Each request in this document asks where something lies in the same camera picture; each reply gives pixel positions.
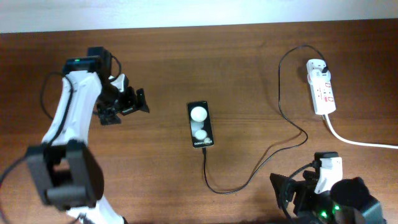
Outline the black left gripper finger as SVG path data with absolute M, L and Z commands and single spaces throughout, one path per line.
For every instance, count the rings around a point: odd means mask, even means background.
M 100 124 L 103 126 L 121 124 L 121 119 L 114 111 L 99 111 L 98 117 Z
M 149 106 L 146 102 L 144 89 L 140 88 L 136 91 L 137 94 L 137 108 L 143 112 L 150 113 Z

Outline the black smartphone silver frame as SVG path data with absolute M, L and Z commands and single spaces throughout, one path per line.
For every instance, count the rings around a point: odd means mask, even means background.
M 211 147 L 215 140 L 207 101 L 187 103 L 188 118 L 194 148 Z

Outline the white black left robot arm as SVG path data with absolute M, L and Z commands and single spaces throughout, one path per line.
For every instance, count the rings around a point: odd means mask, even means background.
M 101 125 L 119 124 L 119 115 L 149 112 L 144 90 L 134 90 L 123 73 L 111 74 L 117 58 L 104 47 L 63 66 L 62 95 L 49 130 L 25 159 L 44 205 L 80 223 L 126 223 L 104 196 L 104 176 L 88 147 L 93 114 Z

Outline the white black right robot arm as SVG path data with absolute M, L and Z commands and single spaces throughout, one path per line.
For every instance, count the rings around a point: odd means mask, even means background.
M 294 205 L 296 217 L 289 216 L 281 223 L 387 223 L 380 201 L 370 194 L 363 179 L 343 179 L 317 194 L 319 175 L 306 170 L 303 177 L 296 181 L 280 174 L 270 175 L 275 196 L 279 198 L 282 192 L 285 196 L 284 203 L 277 200 L 278 207 L 287 208 L 290 202 Z

